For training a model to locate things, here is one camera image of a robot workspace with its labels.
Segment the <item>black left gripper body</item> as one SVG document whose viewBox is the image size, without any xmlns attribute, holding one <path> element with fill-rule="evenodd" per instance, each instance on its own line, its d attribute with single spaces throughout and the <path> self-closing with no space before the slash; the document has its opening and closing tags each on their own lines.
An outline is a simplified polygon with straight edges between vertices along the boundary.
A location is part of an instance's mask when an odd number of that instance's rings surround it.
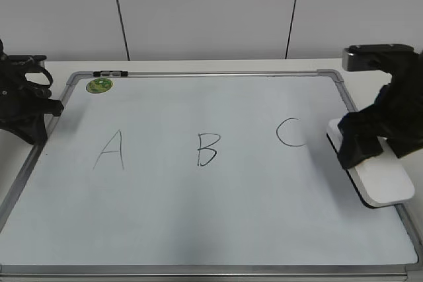
<svg viewBox="0 0 423 282">
<path fill-rule="evenodd" d="M 1 122 L 11 123 L 41 113 L 41 99 L 50 99 L 54 82 L 43 65 L 14 64 L 1 44 Z"/>
</svg>

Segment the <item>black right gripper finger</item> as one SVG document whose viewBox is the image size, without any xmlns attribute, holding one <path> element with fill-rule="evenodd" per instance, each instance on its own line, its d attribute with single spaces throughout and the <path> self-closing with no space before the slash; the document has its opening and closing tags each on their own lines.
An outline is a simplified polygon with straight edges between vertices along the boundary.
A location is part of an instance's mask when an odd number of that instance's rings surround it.
<svg viewBox="0 0 423 282">
<path fill-rule="evenodd" d="M 353 168 L 383 152 L 377 137 L 380 119 L 378 108 L 371 105 L 358 112 L 348 112 L 340 120 L 342 142 L 337 157 L 343 169 Z"/>
<path fill-rule="evenodd" d="M 421 136 L 390 136 L 386 141 L 399 159 L 422 149 Z"/>
</svg>

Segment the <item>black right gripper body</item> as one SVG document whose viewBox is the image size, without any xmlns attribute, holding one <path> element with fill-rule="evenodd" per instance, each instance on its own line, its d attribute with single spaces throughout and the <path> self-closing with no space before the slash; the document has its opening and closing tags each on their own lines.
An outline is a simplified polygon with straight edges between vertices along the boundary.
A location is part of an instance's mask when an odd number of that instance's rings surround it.
<svg viewBox="0 0 423 282">
<path fill-rule="evenodd" d="M 422 138 L 422 54 L 389 52 L 375 55 L 375 66 L 391 75 L 374 102 L 371 136 Z"/>
</svg>

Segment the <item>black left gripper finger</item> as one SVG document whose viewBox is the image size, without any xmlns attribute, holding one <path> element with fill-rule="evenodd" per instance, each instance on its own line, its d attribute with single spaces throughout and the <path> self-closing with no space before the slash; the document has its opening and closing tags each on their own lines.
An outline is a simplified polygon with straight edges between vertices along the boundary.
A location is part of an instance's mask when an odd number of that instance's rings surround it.
<svg viewBox="0 0 423 282">
<path fill-rule="evenodd" d="M 54 117 L 60 117 L 64 106 L 60 100 L 41 99 L 40 109 L 43 114 L 51 114 Z"/>
<path fill-rule="evenodd" d="M 48 139 L 43 114 L 13 121 L 9 131 L 31 145 L 44 145 Z"/>
</svg>

